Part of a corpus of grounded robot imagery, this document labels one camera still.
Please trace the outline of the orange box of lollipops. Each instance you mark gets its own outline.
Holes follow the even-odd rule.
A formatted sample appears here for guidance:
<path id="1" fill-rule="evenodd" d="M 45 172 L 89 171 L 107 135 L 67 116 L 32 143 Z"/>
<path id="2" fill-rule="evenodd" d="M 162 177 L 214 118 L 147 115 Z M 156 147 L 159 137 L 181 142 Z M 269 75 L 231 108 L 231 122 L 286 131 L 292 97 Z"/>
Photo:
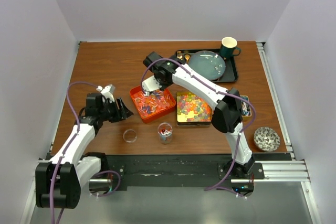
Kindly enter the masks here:
<path id="1" fill-rule="evenodd" d="M 176 107 L 176 101 L 168 89 L 156 90 L 145 96 L 137 86 L 130 90 L 130 96 L 142 122 L 146 124 L 173 112 Z"/>

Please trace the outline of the clear glass jar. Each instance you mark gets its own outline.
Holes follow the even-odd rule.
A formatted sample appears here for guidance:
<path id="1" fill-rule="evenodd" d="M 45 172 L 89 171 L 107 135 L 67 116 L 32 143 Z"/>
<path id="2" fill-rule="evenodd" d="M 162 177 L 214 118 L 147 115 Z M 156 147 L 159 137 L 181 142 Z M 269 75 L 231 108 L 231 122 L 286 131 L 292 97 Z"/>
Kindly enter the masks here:
<path id="1" fill-rule="evenodd" d="M 173 127 L 171 124 L 163 122 L 157 127 L 159 140 L 162 144 L 169 144 L 172 141 Z"/>

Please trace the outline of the black tin of star candies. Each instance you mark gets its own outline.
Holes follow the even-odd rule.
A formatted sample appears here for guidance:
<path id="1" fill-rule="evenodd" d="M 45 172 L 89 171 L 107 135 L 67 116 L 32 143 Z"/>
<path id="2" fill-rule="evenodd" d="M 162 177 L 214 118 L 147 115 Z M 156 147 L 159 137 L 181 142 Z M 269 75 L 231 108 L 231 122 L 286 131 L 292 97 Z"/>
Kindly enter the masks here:
<path id="1" fill-rule="evenodd" d="M 211 125 L 213 111 L 192 92 L 176 93 L 176 121 L 178 126 L 206 127 Z"/>

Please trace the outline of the gold tin of lollipops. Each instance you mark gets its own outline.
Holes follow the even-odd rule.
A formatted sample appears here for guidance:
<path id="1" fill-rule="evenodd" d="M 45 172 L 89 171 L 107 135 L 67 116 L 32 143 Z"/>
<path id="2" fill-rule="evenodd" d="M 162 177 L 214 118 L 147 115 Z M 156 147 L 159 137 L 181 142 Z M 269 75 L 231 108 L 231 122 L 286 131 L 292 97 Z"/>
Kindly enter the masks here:
<path id="1" fill-rule="evenodd" d="M 242 102 L 241 107 L 242 107 L 242 119 L 243 122 L 246 122 L 252 118 L 253 112 L 252 109 L 250 108 L 250 105 L 246 102 Z"/>

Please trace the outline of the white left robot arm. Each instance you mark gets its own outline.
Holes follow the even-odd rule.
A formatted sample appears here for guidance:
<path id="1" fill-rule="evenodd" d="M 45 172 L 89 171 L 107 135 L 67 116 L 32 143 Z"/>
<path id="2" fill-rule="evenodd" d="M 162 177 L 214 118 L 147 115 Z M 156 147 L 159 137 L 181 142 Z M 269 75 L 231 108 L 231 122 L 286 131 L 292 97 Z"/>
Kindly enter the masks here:
<path id="1" fill-rule="evenodd" d="M 61 149 L 35 169 L 36 205 L 40 208 L 74 209 L 83 186 L 94 175 L 103 178 L 109 165 L 104 153 L 85 154 L 105 121 L 120 122 L 131 117 L 121 98 L 111 94 L 90 93 L 80 110 L 71 134 Z"/>

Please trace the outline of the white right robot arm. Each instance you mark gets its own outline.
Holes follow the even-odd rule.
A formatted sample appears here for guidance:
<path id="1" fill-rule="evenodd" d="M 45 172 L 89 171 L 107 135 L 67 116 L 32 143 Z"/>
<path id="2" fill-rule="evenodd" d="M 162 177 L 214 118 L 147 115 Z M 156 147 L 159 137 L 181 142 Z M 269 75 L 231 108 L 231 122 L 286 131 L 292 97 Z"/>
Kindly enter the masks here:
<path id="1" fill-rule="evenodd" d="M 177 84 L 203 99 L 213 111 L 213 127 L 225 134 L 232 150 L 233 168 L 228 171 L 239 178 L 250 175 L 255 159 L 244 134 L 251 123 L 243 124 L 242 103 L 248 104 L 251 109 L 254 107 L 240 96 L 239 91 L 235 88 L 225 89 L 207 80 L 176 56 L 163 58 L 152 52 L 146 56 L 143 64 L 153 76 L 141 78 L 142 91 L 151 93 Z"/>

